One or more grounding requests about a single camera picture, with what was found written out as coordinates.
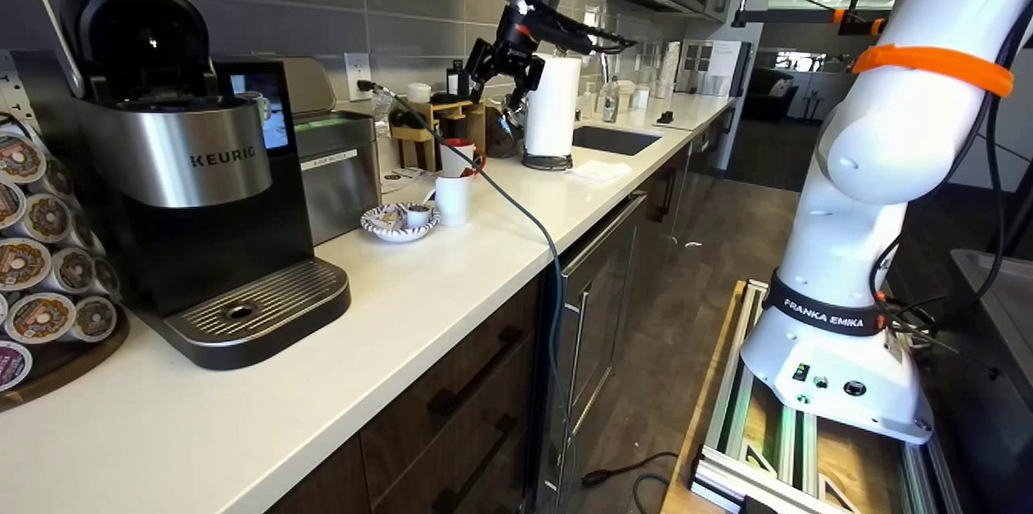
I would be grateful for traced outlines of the wall socket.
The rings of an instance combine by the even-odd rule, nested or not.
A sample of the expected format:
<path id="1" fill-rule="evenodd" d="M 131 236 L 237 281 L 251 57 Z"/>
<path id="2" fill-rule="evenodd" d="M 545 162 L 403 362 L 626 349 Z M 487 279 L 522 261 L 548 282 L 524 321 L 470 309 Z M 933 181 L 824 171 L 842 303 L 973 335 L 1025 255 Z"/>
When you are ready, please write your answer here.
<path id="1" fill-rule="evenodd" d="M 344 54 L 345 81 L 348 102 L 369 101 L 372 98 L 370 58 L 366 53 Z"/>

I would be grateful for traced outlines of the cabinet door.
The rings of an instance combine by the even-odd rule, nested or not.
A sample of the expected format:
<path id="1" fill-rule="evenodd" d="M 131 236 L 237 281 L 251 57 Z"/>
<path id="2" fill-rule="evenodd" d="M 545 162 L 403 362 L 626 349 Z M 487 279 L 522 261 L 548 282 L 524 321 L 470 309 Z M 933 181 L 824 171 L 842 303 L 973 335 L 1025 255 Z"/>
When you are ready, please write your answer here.
<path id="1" fill-rule="evenodd" d="M 675 245 L 676 226 L 686 186 L 693 143 L 683 144 L 648 179 L 648 208 L 643 220 L 643 244 L 664 254 Z"/>

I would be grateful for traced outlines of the red and white mug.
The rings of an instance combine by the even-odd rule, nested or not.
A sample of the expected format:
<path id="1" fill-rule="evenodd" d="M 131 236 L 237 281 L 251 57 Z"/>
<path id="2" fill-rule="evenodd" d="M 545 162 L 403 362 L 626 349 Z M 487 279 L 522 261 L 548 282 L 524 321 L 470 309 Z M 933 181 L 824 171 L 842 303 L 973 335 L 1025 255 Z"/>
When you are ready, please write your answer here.
<path id="1" fill-rule="evenodd" d="M 449 138 L 439 142 L 438 154 L 441 165 L 440 176 L 462 176 L 466 169 L 476 172 L 478 168 L 483 168 L 487 162 L 487 154 L 481 147 L 465 138 Z"/>

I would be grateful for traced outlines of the blue patterned white bowl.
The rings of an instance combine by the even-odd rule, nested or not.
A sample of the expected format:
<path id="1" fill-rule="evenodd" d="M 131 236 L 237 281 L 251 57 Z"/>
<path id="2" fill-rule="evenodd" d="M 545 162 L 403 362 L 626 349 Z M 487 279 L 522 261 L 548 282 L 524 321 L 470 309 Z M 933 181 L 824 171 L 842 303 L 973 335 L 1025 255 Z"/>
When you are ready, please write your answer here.
<path id="1" fill-rule="evenodd" d="M 362 213 L 359 224 L 367 232 L 376 235 L 381 240 L 392 243 L 409 243 L 420 240 L 425 235 L 440 223 L 441 216 L 437 208 L 434 211 L 428 226 L 421 228 L 405 228 L 404 206 L 411 204 L 392 203 L 374 208 L 369 208 Z"/>

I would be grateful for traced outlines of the dishwasher door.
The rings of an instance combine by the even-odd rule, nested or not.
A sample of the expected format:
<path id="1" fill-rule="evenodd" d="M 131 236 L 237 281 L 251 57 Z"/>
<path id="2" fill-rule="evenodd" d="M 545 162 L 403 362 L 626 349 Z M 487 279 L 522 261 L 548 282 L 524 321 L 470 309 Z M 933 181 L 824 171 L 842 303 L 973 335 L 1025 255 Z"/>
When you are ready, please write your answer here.
<path id="1" fill-rule="evenodd" d="M 634 280 L 634 242 L 593 269 L 568 279 L 561 264 L 545 272 L 542 333 L 538 339 L 540 381 L 529 437 L 529 499 L 535 514 L 573 514 L 582 477 L 601 440 Z"/>

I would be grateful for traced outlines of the paper towel roll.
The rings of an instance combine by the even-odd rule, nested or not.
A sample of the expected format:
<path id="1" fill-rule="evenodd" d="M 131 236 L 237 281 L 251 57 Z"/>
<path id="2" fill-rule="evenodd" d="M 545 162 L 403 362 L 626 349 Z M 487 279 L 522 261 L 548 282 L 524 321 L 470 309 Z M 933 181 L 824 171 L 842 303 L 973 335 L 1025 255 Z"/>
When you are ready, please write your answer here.
<path id="1" fill-rule="evenodd" d="M 542 76 L 527 99 L 525 151 L 532 157 L 567 157 L 573 143 L 582 62 L 564 56 L 542 59 Z"/>

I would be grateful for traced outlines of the black sofa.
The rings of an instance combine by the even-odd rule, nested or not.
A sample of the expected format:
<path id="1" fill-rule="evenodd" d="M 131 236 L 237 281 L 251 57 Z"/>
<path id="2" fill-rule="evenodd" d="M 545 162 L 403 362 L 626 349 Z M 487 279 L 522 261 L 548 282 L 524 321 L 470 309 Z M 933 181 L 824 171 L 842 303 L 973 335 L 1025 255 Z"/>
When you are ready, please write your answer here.
<path id="1" fill-rule="evenodd" d="M 781 69 L 755 68 L 746 88 L 742 119 L 782 122 L 799 91 L 796 76 Z"/>

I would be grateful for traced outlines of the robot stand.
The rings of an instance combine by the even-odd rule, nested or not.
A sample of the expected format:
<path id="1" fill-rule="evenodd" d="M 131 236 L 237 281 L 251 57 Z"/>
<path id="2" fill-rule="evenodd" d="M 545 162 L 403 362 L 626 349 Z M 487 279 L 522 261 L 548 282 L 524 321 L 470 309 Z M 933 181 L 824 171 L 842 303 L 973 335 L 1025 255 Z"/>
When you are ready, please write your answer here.
<path id="1" fill-rule="evenodd" d="M 765 293 L 737 282 L 660 514 L 964 514 L 937 441 L 897 443 L 785 407 L 742 364 Z"/>

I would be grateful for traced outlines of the dark bottle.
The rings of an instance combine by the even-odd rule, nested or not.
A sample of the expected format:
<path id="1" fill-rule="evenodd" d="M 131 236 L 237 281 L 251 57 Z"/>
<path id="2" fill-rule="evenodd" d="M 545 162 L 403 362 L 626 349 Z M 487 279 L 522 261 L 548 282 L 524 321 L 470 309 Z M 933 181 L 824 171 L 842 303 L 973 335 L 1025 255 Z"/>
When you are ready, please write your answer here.
<path id="1" fill-rule="evenodd" d="M 446 93 L 458 101 L 469 101 L 470 99 L 470 76 L 465 68 L 465 61 L 453 59 L 449 68 L 446 69 L 445 81 Z"/>

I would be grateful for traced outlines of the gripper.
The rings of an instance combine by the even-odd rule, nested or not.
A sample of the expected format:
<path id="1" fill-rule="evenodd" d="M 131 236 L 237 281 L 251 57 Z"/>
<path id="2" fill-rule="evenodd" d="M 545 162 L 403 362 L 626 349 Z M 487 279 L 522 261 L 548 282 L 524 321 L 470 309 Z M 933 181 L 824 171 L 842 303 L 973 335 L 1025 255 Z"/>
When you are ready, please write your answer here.
<path id="1" fill-rule="evenodd" d="M 487 81 L 505 76 L 514 79 L 514 111 L 523 110 L 545 69 L 545 61 L 536 52 L 554 30 L 558 30 L 558 23 L 552 15 L 521 11 L 519 6 L 503 7 L 494 43 L 477 39 L 467 59 L 464 70 L 469 101 L 480 101 Z"/>

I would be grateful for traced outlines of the white napkin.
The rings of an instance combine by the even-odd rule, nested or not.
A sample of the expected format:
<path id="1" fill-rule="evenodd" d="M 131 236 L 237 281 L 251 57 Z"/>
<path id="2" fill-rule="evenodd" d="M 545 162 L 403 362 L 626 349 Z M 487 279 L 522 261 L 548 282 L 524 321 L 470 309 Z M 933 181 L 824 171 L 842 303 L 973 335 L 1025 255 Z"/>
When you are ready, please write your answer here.
<path id="1" fill-rule="evenodd" d="M 568 174 L 589 181 L 605 182 L 628 176 L 633 171 L 634 169 L 630 165 L 625 164 L 625 162 L 590 160 L 569 169 Z"/>

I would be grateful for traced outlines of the sink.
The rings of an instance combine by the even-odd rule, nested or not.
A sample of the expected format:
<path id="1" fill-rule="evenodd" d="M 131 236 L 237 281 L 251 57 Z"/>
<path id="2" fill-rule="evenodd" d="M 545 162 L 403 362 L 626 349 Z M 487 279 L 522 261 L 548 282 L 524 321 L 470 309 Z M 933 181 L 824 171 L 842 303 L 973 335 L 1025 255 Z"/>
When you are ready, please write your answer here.
<path id="1" fill-rule="evenodd" d="M 619 155 L 636 155 L 641 153 L 649 146 L 659 141 L 661 136 L 646 134 L 646 132 L 630 132 L 625 129 L 612 129 L 607 127 L 578 127 L 573 131 L 572 144 L 578 148 L 587 148 L 599 153 L 612 153 Z"/>

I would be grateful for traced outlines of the wooden organiser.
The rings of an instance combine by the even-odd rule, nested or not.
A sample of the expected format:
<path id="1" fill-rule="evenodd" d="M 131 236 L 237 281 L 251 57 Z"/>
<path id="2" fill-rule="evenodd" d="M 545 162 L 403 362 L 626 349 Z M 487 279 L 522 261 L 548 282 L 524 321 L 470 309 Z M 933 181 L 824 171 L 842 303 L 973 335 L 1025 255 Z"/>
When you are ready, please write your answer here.
<path id="1" fill-rule="evenodd" d="M 437 171 L 441 167 L 434 134 L 446 138 L 466 139 L 479 149 L 486 144 L 484 103 L 460 101 L 451 103 L 414 102 L 407 110 L 401 102 L 393 102 L 388 113 L 392 141 L 399 150 L 402 167 Z"/>

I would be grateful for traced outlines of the glass coffee pot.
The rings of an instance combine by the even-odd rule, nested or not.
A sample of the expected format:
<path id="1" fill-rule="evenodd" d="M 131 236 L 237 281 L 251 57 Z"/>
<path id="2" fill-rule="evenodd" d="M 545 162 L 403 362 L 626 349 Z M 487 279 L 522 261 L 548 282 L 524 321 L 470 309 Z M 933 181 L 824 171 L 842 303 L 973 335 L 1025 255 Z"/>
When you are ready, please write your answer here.
<path id="1" fill-rule="evenodd" d="M 510 98 L 506 94 L 488 99 L 486 105 L 486 151 L 490 158 L 518 157 L 524 152 L 526 138 L 526 107 L 516 102 L 516 109 L 510 108 Z"/>

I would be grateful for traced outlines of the drawer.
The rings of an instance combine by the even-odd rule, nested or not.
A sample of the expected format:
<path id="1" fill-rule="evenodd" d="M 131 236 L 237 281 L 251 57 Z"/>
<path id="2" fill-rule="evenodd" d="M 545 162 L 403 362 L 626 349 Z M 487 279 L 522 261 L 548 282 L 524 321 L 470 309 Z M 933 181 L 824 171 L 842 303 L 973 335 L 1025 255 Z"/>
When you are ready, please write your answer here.
<path id="1" fill-rule="evenodd" d="M 362 430 L 366 467 L 381 470 L 385 476 L 395 476 L 397 471 L 410 465 L 453 419 L 453 416 L 445 420 L 432 417 L 427 411 L 427 403 L 441 388 L 461 388 L 483 366 L 497 351 L 498 334 L 506 325 L 525 330 L 528 338 L 537 323 L 539 301 L 540 283 L 531 280 L 392 400 Z"/>
<path id="2" fill-rule="evenodd" d="M 407 467 L 371 514 L 463 514 L 488 470 L 523 432 L 523 420 L 501 412 L 493 421 L 453 424 Z"/>

